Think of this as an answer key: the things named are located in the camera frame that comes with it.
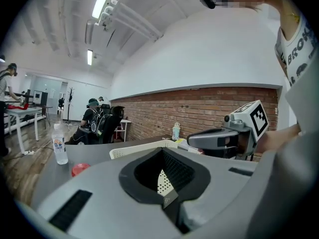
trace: gray table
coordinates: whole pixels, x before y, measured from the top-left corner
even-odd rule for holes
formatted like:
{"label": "gray table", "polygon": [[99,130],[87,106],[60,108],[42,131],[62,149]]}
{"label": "gray table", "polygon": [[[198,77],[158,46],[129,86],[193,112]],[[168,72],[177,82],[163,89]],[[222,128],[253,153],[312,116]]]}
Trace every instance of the gray table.
{"label": "gray table", "polygon": [[66,145],[69,162],[65,165],[59,165],[55,160],[55,156],[51,155],[46,166],[43,168],[33,191],[31,207],[36,210],[45,197],[70,180],[72,178],[71,171],[74,165],[78,163],[87,163],[92,166],[109,161],[111,160],[110,151],[112,149],[161,141],[163,137],[169,136],[163,135],[144,140],[109,144]]}

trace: white shirt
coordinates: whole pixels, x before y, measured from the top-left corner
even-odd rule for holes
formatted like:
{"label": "white shirt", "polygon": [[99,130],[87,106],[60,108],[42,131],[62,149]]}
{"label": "white shirt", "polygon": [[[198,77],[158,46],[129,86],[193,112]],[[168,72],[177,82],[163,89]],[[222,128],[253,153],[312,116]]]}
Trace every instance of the white shirt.
{"label": "white shirt", "polygon": [[279,28],[275,52],[277,57],[287,65],[290,85],[294,84],[306,70],[317,44],[315,33],[302,14],[297,31],[291,40],[287,41]]}
{"label": "white shirt", "polygon": [[[0,77],[7,73],[7,70],[4,70],[2,72],[0,72]],[[0,101],[5,102],[6,98],[5,98],[5,91],[7,89],[7,87],[12,87],[12,83],[11,83],[11,76],[7,75],[4,76],[1,80],[0,80]]]}

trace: white table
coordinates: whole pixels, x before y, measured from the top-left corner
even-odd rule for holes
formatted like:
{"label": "white table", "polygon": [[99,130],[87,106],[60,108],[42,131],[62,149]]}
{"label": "white table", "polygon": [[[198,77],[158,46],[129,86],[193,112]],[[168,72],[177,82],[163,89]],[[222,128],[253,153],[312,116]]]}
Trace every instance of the white table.
{"label": "white table", "polygon": [[116,128],[115,132],[124,132],[124,141],[126,141],[126,128],[128,127],[128,123],[132,123],[132,122],[127,120],[127,119],[123,119],[123,120],[121,120],[120,123],[125,123],[125,129],[117,129]]}
{"label": "white table", "polygon": [[37,141],[39,141],[38,121],[37,121],[38,109],[34,109],[34,108],[28,108],[26,110],[12,109],[12,110],[6,110],[5,113],[8,114],[9,134],[11,134],[10,116],[15,116],[16,117],[16,131],[17,131],[17,134],[18,134],[18,141],[19,141],[21,153],[24,154],[24,147],[23,147],[22,136],[21,136],[21,128],[20,128],[20,116],[24,116],[24,115],[27,115],[27,114],[34,114],[35,139]]}

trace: water bottle with blue label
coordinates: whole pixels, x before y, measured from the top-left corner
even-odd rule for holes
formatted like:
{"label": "water bottle with blue label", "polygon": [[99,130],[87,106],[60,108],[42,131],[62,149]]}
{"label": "water bottle with blue label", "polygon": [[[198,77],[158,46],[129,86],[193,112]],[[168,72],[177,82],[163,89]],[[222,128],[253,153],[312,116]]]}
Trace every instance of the water bottle with blue label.
{"label": "water bottle with blue label", "polygon": [[69,159],[66,154],[64,146],[64,134],[61,130],[60,124],[54,124],[54,131],[52,133],[53,150],[55,154],[56,162],[59,165],[66,164]]}
{"label": "water bottle with blue label", "polygon": [[180,131],[179,126],[180,126],[180,124],[178,122],[176,122],[174,127],[173,127],[173,136],[172,136],[173,141],[177,141],[179,138],[179,131]]}

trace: black rubber pad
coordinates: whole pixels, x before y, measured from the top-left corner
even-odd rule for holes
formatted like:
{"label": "black rubber pad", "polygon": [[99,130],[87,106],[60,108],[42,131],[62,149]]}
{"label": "black rubber pad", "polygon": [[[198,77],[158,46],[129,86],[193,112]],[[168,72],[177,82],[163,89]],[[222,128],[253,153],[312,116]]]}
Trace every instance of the black rubber pad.
{"label": "black rubber pad", "polygon": [[49,222],[55,227],[66,232],[88,202],[91,195],[91,192],[78,190],[50,219]]}
{"label": "black rubber pad", "polygon": [[245,175],[245,176],[249,176],[249,177],[253,175],[253,172],[251,172],[251,171],[247,171],[247,170],[239,169],[239,168],[235,168],[235,167],[229,168],[228,171],[233,172],[233,173],[238,173],[241,175]]}

